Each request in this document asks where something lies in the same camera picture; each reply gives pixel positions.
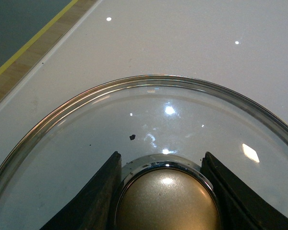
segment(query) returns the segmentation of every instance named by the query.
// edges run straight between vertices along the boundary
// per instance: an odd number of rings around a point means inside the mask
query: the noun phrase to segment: white table
[[[288,2],[99,1],[0,103],[0,164],[65,101],[143,74],[220,84],[288,124]]]

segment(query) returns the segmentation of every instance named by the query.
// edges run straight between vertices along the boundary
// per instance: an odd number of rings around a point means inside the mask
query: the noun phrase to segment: gray floor
[[[0,66],[71,0],[0,0]]]

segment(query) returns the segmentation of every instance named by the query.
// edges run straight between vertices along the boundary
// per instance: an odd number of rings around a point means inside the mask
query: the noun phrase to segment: dark speck
[[[132,134],[129,138],[130,138],[130,140],[134,140],[135,139],[135,134]]]

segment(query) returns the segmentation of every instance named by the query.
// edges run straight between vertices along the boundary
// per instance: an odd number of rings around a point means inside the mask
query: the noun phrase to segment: glass surface
[[[252,101],[200,80],[143,76],[96,87],[46,117],[10,154],[0,171],[0,229],[40,229],[114,151],[122,165],[154,153],[201,165],[209,151],[288,217],[285,128]]]

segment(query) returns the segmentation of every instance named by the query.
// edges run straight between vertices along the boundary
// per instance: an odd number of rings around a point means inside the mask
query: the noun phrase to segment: yellow line
[[[37,32],[23,47],[21,47],[9,60],[0,67],[0,74],[3,73],[14,61],[19,58],[44,32],[46,32],[60,17],[63,16],[78,0],[72,0],[63,8],[50,22],[48,22],[40,31]]]

